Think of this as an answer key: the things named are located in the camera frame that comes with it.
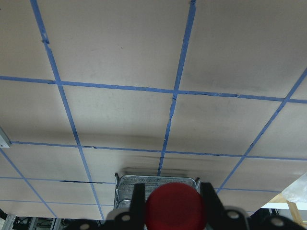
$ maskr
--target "red sphere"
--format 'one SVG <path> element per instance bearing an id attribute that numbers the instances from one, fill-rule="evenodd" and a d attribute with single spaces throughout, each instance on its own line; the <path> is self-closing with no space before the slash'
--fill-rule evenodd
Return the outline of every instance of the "red sphere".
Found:
<path id="1" fill-rule="evenodd" d="M 202 197 L 186 184 L 160 186 L 146 202 L 148 230 L 203 230 L 205 225 Z"/>

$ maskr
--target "blue tape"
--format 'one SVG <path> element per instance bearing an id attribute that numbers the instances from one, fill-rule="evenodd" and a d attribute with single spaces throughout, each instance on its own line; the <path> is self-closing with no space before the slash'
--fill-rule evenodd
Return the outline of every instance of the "blue tape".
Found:
<path id="1" fill-rule="evenodd" d="M 33 79 L 33 78 L 18 78 L 18 77 L 8 77 L 8 76 L 0 76 L 0 80 L 7 81 L 21 81 L 21 82 L 31 82 L 31 83 L 44 83 L 54 85 L 54 80 L 45 80 L 45 79 Z"/>
<path id="2" fill-rule="evenodd" d="M 0 179 L 23 180 L 23 178 L 21 177 L 9 177 L 9 176 L 0 176 Z"/>
<path id="3" fill-rule="evenodd" d="M 299 99 L 290 99 L 290 103 L 301 103 L 301 104 L 307 104 L 307 100 L 299 100 Z"/>
<path id="4" fill-rule="evenodd" d="M 206 95 L 212 97 L 233 97 L 233 98 L 243 98 L 243 99 L 254 99 L 254 100 L 264 100 L 264 101 L 277 101 L 282 102 L 283 98 L 279 97 L 266 97 L 266 96 L 255 96 L 248 94 L 235 94 L 235 93 L 223 93 L 223 92 L 203 92 L 203 91 L 183 91 L 180 90 L 179 94 L 184 95 Z"/>
<path id="5" fill-rule="evenodd" d="M 42 203 L 41 201 L 31 201 L 31 200 L 3 200 L 0 199 L 0 201 L 6 201 L 6 202 L 26 202 L 26 203 Z M 92 205 L 97 206 L 97 204 L 82 204 L 82 203 L 65 203 L 65 202 L 46 202 L 47 204 L 59 204 L 59 205 Z M 100 205 L 100 206 L 107 206 L 107 207 L 113 207 L 114 205 Z"/>
<path id="6" fill-rule="evenodd" d="M 9 77 L 9 76 L 0 76 L 0 80 L 31 82 L 31 83 L 44 83 L 44 84 L 50 84 L 50 85 L 57 84 L 55 80 L 20 78 L 20 77 Z M 116 90 L 145 91 L 145 92 L 157 92 L 157 93 L 174 93 L 173 90 L 168 90 L 168 89 L 158 89 L 158 88 L 138 87 L 138 86 L 124 86 L 124 85 L 106 85 L 106 84 L 72 82 L 72 81 L 61 81 L 59 85 L 92 87 L 92 88 L 103 88 L 103 89 L 116 89 Z M 254 100 L 264 100 L 264 101 L 277 101 L 277 102 L 282 102 L 284 100 L 284 98 L 280 98 L 280 97 L 266 97 L 266 96 L 255 96 L 255 95 L 223 93 L 223 92 L 203 92 L 203 91 L 183 91 L 183 90 L 179 90 L 178 94 L 206 95 L 206 96 L 213 96 L 213 97 L 232 97 L 232 98 L 254 99 Z M 288 102 L 289 103 L 307 104 L 307 100 L 302 100 L 302 99 L 290 99 Z"/>
<path id="7" fill-rule="evenodd" d="M 82 148 L 102 149 L 102 150 L 123 150 L 123 151 L 136 151 L 136 152 L 161 152 L 160 150 L 152 150 L 152 149 L 129 149 L 129 148 L 102 147 L 102 146 L 82 146 Z"/>
<path id="8" fill-rule="evenodd" d="M 293 158 L 293 157 L 264 157 L 264 156 L 245 156 L 245 158 L 254 159 L 272 159 L 272 160 L 285 160 L 285 161 L 307 161 L 307 158 Z"/>
<path id="9" fill-rule="evenodd" d="M 162 147 L 161 157 L 160 157 L 160 162 L 159 162 L 159 168 L 158 168 L 158 172 L 157 172 L 158 176 L 161 175 L 161 169 L 163 167 L 163 160 L 164 160 L 165 151 L 166 151 L 166 147 L 167 147 L 167 143 L 168 143 L 169 133 L 170 133 L 170 130 L 171 130 L 172 118 L 173 118 L 173 115 L 174 115 L 174 112 L 175 112 L 180 81 L 181 81 L 181 77 L 182 77 L 184 63 L 185 63 L 186 56 L 187 56 L 189 39 L 190 39 L 190 35 L 191 35 L 192 27 L 193 27 L 193 22 L 194 22 L 194 17 L 195 17 L 195 12 L 196 12 L 195 2 L 196 2 L 196 0 L 191 0 L 191 2 L 190 2 L 187 25 L 186 25 L 186 30 L 185 30 L 184 37 L 183 37 L 182 48 L 181 48 L 179 64 L 178 64 L 178 69 L 177 69 L 177 74 L 176 74 L 176 80 L 175 80 L 175 85 L 174 85 L 173 100 L 172 100 L 172 104 L 171 104 L 170 111 L 169 111 L 169 121 L 168 121 L 167 126 L 166 126 L 164 142 L 163 142 L 163 147 Z"/>
<path id="10" fill-rule="evenodd" d="M 259 189 L 244 189 L 244 188 L 222 188 L 222 190 L 247 191 L 247 192 L 266 192 L 266 193 L 281 193 L 281 191 L 259 190 Z"/>
<path id="11" fill-rule="evenodd" d="M 49 143 L 39 143 L 39 142 L 25 142 L 25 141 L 11 141 L 11 144 L 20 144 L 20 145 L 44 145 L 44 146 L 55 146 L 55 147 L 69 147 L 77 148 L 77 145 L 63 145 L 63 144 L 49 144 Z"/>
<path id="12" fill-rule="evenodd" d="M 63 144 L 49 144 L 49 143 L 39 143 L 39 142 L 23 142 L 23 141 L 11 141 L 12 144 L 22 144 L 22 145 L 43 145 L 43 146 L 56 146 L 56 147 L 68 147 L 68 148 L 78 148 L 77 145 L 63 145 Z M 103 150 L 121 150 L 121 151 L 138 151 L 138 152 L 157 152 L 161 153 L 160 150 L 152 149 L 129 149 L 129 148 L 116 148 L 116 147 L 102 147 L 102 146 L 81 146 L 84 149 L 103 149 Z M 217 157 L 242 157 L 242 155 L 235 154 L 221 154 L 221 153 L 206 153 L 206 152 L 184 152 L 184 151 L 165 151 L 165 153 L 171 154 L 184 154 L 184 155 L 203 155 L 203 156 L 217 156 Z M 288 157 L 270 157 L 270 156 L 246 156 L 246 158 L 256 158 L 256 159 L 273 159 L 273 160 L 288 160 L 288 161 L 307 161 L 307 158 L 288 158 Z"/>
<path id="13" fill-rule="evenodd" d="M 42 203 L 41 201 L 31 201 L 31 200 L 0 200 L 6 202 L 26 202 L 26 203 Z"/>
<path id="14" fill-rule="evenodd" d="M 81 144 L 80 144 L 80 140 L 79 140 L 79 137 L 78 137 L 78 134 L 77 134 L 77 130 L 76 130 L 76 127 L 75 127 L 72 115 L 71 115 L 71 110 L 69 108 L 68 101 L 67 101 L 64 89 L 63 89 L 63 87 L 61 85 L 62 81 L 61 81 L 61 78 L 60 78 L 60 75 L 59 75 L 57 64 L 56 64 L 54 56 L 52 54 L 52 50 L 49 47 L 49 39 L 48 39 L 48 36 L 47 36 L 47 32 L 46 32 L 46 29 L 45 29 L 45 26 L 44 26 L 44 23 L 43 23 L 43 19 L 42 19 L 42 16 L 41 16 L 41 13 L 40 13 L 37 1 L 36 0 L 30 0 L 30 2 L 31 2 L 31 5 L 32 5 L 33 13 L 35 15 L 39 31 L 40 31 L 41 36 L 42 36 L 42 42 L 43 42 L 43 44 L 45 46 L 45 50 L 46 50 L 46 53 L 48 55 L 48 59 L 49 59 L 49 62 L 50 62 L 50 65 L 51 65 L 51 68 L 52 68 L 52 71 L 53 71 L 53 75 L 54 75 L 54 78 L 56 80 L 56 84 L 58 85 L 59 93 L 61 95 L 64 107 L 65 107 L 65 111 L 66 111 L 69 123 L 71 125 L 71 129 L 72 129 L 73 135 L 74 135 L 76 143 L 78 145 L 78 150 L 79 150 L 79 153 L 80 153 L 80 156 L 81 156 L 81 159 L 82 159 L 82 162 L 83 162 L 83 165 L 84 165 L 87 177 L 88 177 L 89 181 L 91 182 L 92 178 L 91 178 L 91 175 L 90 175 L 90 171 L 88 169 L 88 166 L 87 166 L 87 163 L 86 163 L 86 160 L 85 160 L 85 157 L 84 157 L 84 153 L 83 153 L 83 150 L 82 150 L 82 147 L 81 147 Z M 103 216 L 101 207 L 99 205 L 99 200 L 98 200 L 98 197 L 97 197 L 94 185 L 90 184 L 90 186 L 92 188 L 95 200 L 97 202 L 101 218 L 105 219 L 104 216 Z"/>
<path id="15" fill-rule="evenodd" d="M 232 169 L 232 171 L 229 173 L 229 175 L 226 177 L 226 179 L 223 181 L 223 183 L 221 184 L 221 186 L 219 187 L 219 189 L 216 191 L 217 194 L 219 194 L 219 192 L 223 189 L 223 187 L 225 186 L 225 184 L 227 183 L 227 181 L 230 179 L 230 177 L 235 173 L 236 169 L 240 166 L 240 164 L 242 163 L 242 161 L 244 160 L 245 156 L 243 156 L 238 163 L 235 165 L 235 167 Z"/>
<path id="16" fill-rule="evenodd" d="M 146 92 L 173 93 L 173 90 L 150 88 L 150 87 L 139 87 L 139 86 L 106 85 L 106 84 L 72 82 L 72 81 L 62 81 L 61 83 L 62 85 L 114 89 L 114 90 L 133 90 L 133 91 L 146 91 Z"/>
<path id="17" fill-rule="evenodd" d="M 48 204 L 43 200 L 43 198 L 38 194 L 38 192 L 33 188 L 33 186 L 28 182 L 28 180 L 24 177 L 24 175 L 20 172 L 20 170 L 16 167 L 16 165 L 11 161 L 11 159 L 6 155 L 6 153 L 0 149 L 0 152 L 4 156 L 4 158 L 11 164 L 11 166 L 16 170 L 16 172 L 20 175 L 20 177 L 27 183 L 27 185 L 32 189 L 32 191 L 37 195 L 37 197 L 43 202 L 43 204 L 49 209 L 49 211 L 54 215 L 55 218 L 58 218 L 57 215 L 52 211 L 52 209 L 48 206 Z"/>
<path id="18" fill-rule="evenodd" d="M 165 151 L 165 153 L 184 154 L 184 155 L 216 156 L 216 157 L 242 157 L 242 155 L 235 155 L 235 154 L 220 154 L 220 153 L 206 153 L 206 152 Z"/>
<path id="19" fill-rule="evenodd" d="M 290 98 L 292 97 L 292 95 L 294 94 L 294 92 L 297 90 L 297 88 L 300 86 L 300 84 L 303 82 L 303 80 L 305 79 L 307 75 L 307 68 L 305 69 L 305 71 L 302 73 L 302 75 L 299 77 L 299 79 L 296 81 L 296 83 L 294 84 L 294 86 L 291 88 L 291 90 L 289 91 L 289 93 L 287 94 L 287 96 L 285 97 L 285 99 L 283 100 L 283 102 L 281 102 L 281 104 L 279 105 L 279 107 L 277 108 L 277 110 L 274 112 L 274 114 L 272 115 L 272 117 L 269 119 L 269 121 L 265 124 L 265 126 L 262 128 L 262 130 L 260 131 L 260 133 L 256 136 L 255 140 L 253 141 L 253 143 L 249 146 L 249 148 L 246 150 L 246 152 L 244 153 L 244 156 L 240 159 L 240 161 L 235 165 L 235 167 L 233 168 L 233 170 L 230 172 L 230 174 L 226 177 L 226 179 L 223 181 L 222 185 L 220 186 L 220 188 L 217 190 L 217 194 L 220 192 L 220 190 L 225 186 L 225 184 L 227 183 L 227 181 L 230 179 L 230 177 L 234 174 L 234 172 L 237 170 L 237 168 L 240 166 L 240 164 L 242 163 L 242 161 L 245 159 L 245 157 L 248 156 L 248 154 L 250 153 L 250 151 L 253 149 L 253 147 L 255 146 L 255 144 L 259 141 L 259 139 L 261 138 L 261 136 L 264 134 L 264 132 L 268 129 L 268 127 L 270 126 L 270 124 L 273 122 L 273 120 L 277 117 L 277 115 L 279 114 L 279 112 L 284 108 L 284 106 L 286 105 L 286 103 L 288 101 L 290 101 Z"/>

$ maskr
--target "wire basket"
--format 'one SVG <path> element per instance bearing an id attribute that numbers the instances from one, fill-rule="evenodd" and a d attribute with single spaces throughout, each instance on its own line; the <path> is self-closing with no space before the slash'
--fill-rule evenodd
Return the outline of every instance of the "wire basket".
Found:
<path id="1" fill-rule="evenodd" d="M 145 184 L 146 200 L 156 188 L 168 183 L 183 183 L 197 190 L 197 184 L 192 178 L 124 175 L 119 180 L 116 189 L 115 199 L 117 205 L 115 208 L 130 206 L 134 185 L 139 183 Z"/>

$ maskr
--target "screw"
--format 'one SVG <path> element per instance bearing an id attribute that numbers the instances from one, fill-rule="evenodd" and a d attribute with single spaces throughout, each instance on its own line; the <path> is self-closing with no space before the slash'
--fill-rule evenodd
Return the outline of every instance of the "screw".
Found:
<path id="1" fill-rule="evenodd" d="M 79 229 L 80 230 L 88 230 L 90 228 L 90 225 L 89 224 L 82 224 Z"/>
<path id="2" fill-rule="evenodd" d="M 284 225 L 283 220 L 282 220 L 282 219 L 279 219 L 279 218 L 277 218 L 277 217 L 272 218 L 272 219 L 271 219 L 271 223 L 272 223 L 273 225 L 275 225 L 276 227 L 282 227 L 282 226 Z"/>
<path id="3" fill-rule="evenodd" d="M 129 221 L 130 220 L 130 216 L 129 215 L 124 215 L 121 217 L 121 220 L 126 222 L 126 221 Z"/>
<path id="4" fill-rule="evenodd" d="M 239 214 L 236 211 L 227 212 L 227 216 L 231 219 L 238 219 L 239 218 Z"/>

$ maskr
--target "white bracket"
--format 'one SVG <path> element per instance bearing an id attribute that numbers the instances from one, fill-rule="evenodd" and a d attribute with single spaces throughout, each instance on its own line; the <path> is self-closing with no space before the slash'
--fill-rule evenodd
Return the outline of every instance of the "white bracket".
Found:
<path id="1" fill-rule="evenodd" d="M 5 135 L 4 131 L 0 128 L 0 148 L 9 148 L 11 145 L 9 138 Z"/>

